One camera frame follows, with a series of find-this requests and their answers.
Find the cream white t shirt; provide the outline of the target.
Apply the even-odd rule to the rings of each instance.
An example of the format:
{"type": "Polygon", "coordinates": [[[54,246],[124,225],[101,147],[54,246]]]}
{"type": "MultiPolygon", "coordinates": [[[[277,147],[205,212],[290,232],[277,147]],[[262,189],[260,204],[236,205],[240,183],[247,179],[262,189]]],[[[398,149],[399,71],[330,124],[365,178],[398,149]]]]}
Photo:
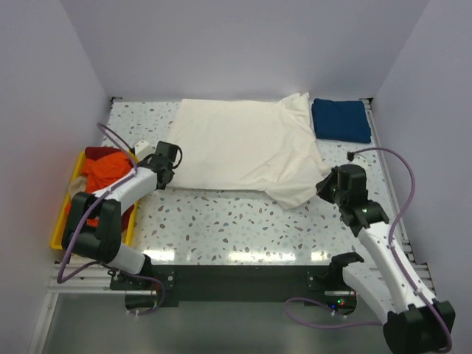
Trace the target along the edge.
{"type": "Polygon", "coordinates": [[[311,127],[308,94],[277,102],[184,99],[167,140],[183,151],[173,187],[264,192],[284,209],[311,199],[331,170],[311,127]]]}

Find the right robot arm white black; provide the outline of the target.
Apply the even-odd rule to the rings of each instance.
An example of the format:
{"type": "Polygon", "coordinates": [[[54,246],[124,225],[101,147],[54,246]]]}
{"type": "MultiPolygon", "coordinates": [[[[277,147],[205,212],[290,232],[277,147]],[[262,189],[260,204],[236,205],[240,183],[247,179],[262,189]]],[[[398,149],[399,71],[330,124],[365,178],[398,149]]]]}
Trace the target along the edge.
{"type": "Polygon", "coordinates": [[[381,274],[371,275],[358,254],[340,254],[331,260],[330,284],[339,290],[349,286],[363,298],[392,353],[449,352],[455,311],[450,302],[437,299],[409,262],[383,207],[369,199],[365,170],[355,164],[334,167],[316,190],[339,208],[341,222],[381,274]]]}

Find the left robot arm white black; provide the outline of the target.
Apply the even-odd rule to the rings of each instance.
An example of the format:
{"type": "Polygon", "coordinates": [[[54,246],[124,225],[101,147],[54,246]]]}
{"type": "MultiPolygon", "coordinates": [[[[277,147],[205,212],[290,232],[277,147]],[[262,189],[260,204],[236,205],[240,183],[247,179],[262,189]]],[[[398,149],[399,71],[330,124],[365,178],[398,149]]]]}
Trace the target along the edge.
{"type": "Polygon", "coordinates": [[[118,181],[93,193],[76,194],[63,231],[65,254],[58,282],[66,281],[65,267],[76,254],[126,273],[136,289],[147,288],[153,280],[151,259],[122,242],[122,215],[147,194],[164,190],[182,158],[178,145],[159,142],[153,153],[134,162],[118,181]]]}

